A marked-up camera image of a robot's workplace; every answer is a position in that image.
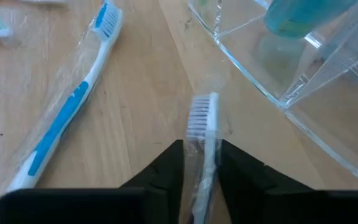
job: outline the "teal liquid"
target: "teal liquid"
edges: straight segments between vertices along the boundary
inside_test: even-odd
[[[303,38],[337,18],[358,0],[274,0],[265,16],[266,27],[282,37]]]

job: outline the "acrylic organizer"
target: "acrylic organizer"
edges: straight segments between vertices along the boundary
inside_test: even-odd
[[[307,5],[316,2],[326,5]],[[190,9],[235,66],[358,177],[358,0],[190,0]],[[309,27],[288,19],[300,15]],[[282,29],[286,18],[296,32]]]

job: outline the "plastic bag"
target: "plastic bag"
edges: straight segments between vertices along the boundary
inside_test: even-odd
[[[0,1],[14,31],[0,44],[0,195],[93,64],[100,42],[88,27],[99,7]]]
[[[56,6],[65,6],[68,4],[68,0],[20,0],[22,2],[34,3],[34,4],[49,4]]]
[[[209,112],[202,112],[204,115],[208,114],[205,120],[205,123],[208,123],[206,124],[208,128],[202,128],[203,125],[200,123],[202,119],[197,118],[200,114],[196,112],[201,105],[193,100],[184,143],[185,176],[181,203],[181,223],[210,223],[215,191],[218,186],[217,169],[220,165],[222,141],[219,128],[219,95],[211,93],[195,96],[195,98],[199,97],[209,97],[214,106],[211,106],[211,102],[209,102],[209,108],[203,107],[202,110]]]

